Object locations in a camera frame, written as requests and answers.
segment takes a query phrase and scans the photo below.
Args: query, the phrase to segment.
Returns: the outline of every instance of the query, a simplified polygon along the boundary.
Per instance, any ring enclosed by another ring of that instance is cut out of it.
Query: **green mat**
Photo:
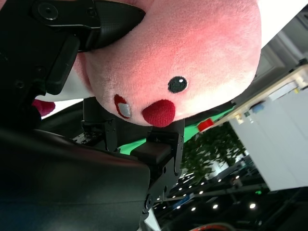
[[[219,115],[216,115],[216,116],[213,116],[211,117],[211,119],[213,121],[219,119],[220,117],[224,116],[226,113],[228,113],[229,111],[231,111],[232,109],[230,110],[227,110],[223,113],[220,113]],[[190,140],[195,134],[197,134],[199,132],[197,126],[198,126],[199,123],[197,124],[193,124],[193,125],[189,125],[187,127],[185,127],[185,131],[184,131],[184,142]],[[136,142],[133,142],[133,143],[129,143],[129,144],[125,144],[123,146],[121,146],[121,153],[122,154],[126,154],[126,155],[129,155],[131,150],[137,148],[138,146],[142,145],[143,143],[145,142],[145,139],[142,139],[142,140],[139,140],[139,141],[136,141]]]

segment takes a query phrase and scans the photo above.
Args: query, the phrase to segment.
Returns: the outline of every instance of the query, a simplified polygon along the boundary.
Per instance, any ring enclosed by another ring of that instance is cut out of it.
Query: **red nose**
[[[172,123],[175,116],[175,106],[169,100],[160,100],[145,108],[142,115],[149,124],[163,128]]]

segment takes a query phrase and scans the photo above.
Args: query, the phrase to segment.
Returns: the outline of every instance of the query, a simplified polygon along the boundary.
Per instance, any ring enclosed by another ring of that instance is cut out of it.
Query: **black eye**
[[[168,90],[172,93],[179,93],[187,88],[187,81],[184,77],[176,76],[168,83]]]

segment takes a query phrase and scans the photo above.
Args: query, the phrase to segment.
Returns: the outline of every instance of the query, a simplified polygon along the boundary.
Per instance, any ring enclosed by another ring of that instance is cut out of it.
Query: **plush toy face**
[[[90,87],[106,110],[165,127],[249,86],[261,50],[256,0],[124,2],[144,9],[144,20],[116,43],[85,54]]]

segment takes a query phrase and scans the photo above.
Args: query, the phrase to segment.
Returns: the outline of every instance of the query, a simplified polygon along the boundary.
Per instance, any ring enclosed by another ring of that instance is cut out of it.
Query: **leafy foliage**
[[[182,168],[194,172],[195,182],[209,176],[212,163],[234,165],[236,157],[245,152],[245,148],[230,123],[214,127],[199,133],[184,144]]]

